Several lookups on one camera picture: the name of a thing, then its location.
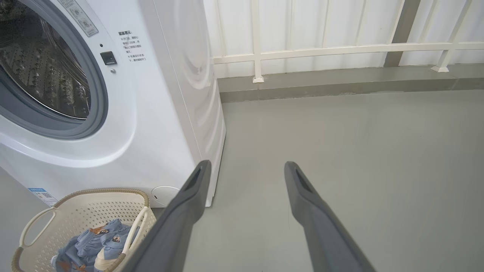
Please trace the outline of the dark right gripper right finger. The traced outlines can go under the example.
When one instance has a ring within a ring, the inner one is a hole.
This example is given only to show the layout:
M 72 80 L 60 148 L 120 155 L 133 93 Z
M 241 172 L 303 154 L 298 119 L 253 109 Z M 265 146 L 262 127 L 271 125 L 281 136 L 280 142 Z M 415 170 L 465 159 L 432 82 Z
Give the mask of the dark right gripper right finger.
M 344 225 L 296 162 L 287 161 L 284 177 L 292 215 L 304 228 L 315 272 L 374 272 Z

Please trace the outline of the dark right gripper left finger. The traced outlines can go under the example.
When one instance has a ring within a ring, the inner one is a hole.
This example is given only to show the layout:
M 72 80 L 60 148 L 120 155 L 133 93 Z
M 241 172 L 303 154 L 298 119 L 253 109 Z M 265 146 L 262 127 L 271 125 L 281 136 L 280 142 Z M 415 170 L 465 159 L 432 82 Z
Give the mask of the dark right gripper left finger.
M 197 164 L 144 240 L 130 254 L 123 272 L 182 272 L 192 228 L 202 217 L 211 178 L 211 162 Z

